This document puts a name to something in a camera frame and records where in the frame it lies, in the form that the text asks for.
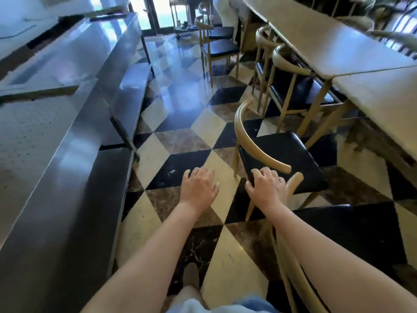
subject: tiled floor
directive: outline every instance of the tiled floor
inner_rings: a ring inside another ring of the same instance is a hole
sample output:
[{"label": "tiled floor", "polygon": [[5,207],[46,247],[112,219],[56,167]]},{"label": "tiled floor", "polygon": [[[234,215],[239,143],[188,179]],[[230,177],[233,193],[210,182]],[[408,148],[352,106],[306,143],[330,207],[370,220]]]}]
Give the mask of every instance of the tiled floor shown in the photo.
[{"label": "tiled floor", "polygon": [[[249,198],[244,190],[242,167],[233,177],[231,162],[236,136],[233,116],[251,96],[252,55],[229,68],[225,60],[213,67],[214,88],[203,78],[198,38],[177,41],[174,35],[148,38],[148,51],[156,77],[146,92],[134,142],[141,154],[134,165],[126,197],[116,260],[122,266],[158,228],[179,199],[182,174],[196,166],[213,168],[220,192],[192,230],[172,279],[168,296],[181,289],[182,269],[196,262],[202,294],[210,307],[231,304],[248,294],[271,301],[289,312],[283,283],[265,230],[265,219],[255,210],[244,221]],[[133,62],[144,62],[139,50]],[[262,119],[256,106],[247,111],[250,136],[275,133],[279,111],[270,104]],[[286,117],[284,129],[295,130],[302,118]],[[386,242],[397,274],[417,294],[417,191],[384,159],[342,134],[330,133],[310,152],[322,168],[330,189],[310,206],[351,204],[374,223],[375,235]],[[308,194],[295,195],[292,209]]]}]

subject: person's left hand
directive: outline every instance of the person's left hand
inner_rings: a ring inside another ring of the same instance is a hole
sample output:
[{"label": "person's left hand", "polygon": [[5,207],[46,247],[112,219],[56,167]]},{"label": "person's left hand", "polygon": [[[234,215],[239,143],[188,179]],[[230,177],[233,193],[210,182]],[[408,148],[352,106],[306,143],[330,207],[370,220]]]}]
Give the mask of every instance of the person's left hand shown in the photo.
[{"label": "person's left hand", "polygon": [[200,216],[213,203],[218,194],[219,184],[213,185],[214,171],[206,168],[194,168],[190,175],[190,170],[184,172],[180,202],[191,208],[192,211]]}]

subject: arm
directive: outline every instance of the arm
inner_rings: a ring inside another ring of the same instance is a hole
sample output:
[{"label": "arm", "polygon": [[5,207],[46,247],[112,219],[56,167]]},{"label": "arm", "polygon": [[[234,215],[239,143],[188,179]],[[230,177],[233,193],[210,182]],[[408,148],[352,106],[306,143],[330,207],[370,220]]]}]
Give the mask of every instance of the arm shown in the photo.
[{"label": "arm", "polygon": [[214,201],[214,171],[185,171],[178,205],[145,245],[120,268],[83,309],[90,312],[159,313],[185,241]]},{"label": "arm", "polygon": [[417,298],[388,276],[305,223],[286,206],[285,181],[254,169],[246,190],[294,252],[331,312],[417,312]]}]

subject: shoe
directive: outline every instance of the shoe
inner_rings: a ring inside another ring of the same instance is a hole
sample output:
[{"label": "shoe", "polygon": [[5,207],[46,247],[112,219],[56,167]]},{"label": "shoe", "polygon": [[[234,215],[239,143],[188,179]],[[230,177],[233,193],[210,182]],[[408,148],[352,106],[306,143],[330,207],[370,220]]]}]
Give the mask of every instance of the shoe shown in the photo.
[{"label": "shoe", "polygon": [[195,263],[189,263],[184,268],[183,287],[190,285],[196,290],[200,290],[199,269]]}]

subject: glass panel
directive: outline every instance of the glass panel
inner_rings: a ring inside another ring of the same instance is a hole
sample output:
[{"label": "glass panel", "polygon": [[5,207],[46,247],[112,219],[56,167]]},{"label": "glass panel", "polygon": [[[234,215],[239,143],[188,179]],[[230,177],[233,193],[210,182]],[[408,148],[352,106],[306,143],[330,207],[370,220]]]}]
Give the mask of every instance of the glass panel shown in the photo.
[{"label": "glass panel", "polygon": [[148,13],[146,12],[145,1],[143,0],[130,0],[133,10],[137,13],[139,24],[142,30],[150,30],[151,24],[149,22]]},{"label": "glass panel", "polygon": [[[156,15],[158,17],[158,23],[160,28],[164,27],[171,27],[173,25],[172,23],[172,14],[171,9],[169,8],[169,0],[154,0]],[[176,5],[172,6],[172,11],[174,14],[174,20],[176,25],[176,20],[178,17],[178,20],[181,21],[181,23],[184,23],[184,21],[187,21],[187,12],[185,9],[185,5]]]}]

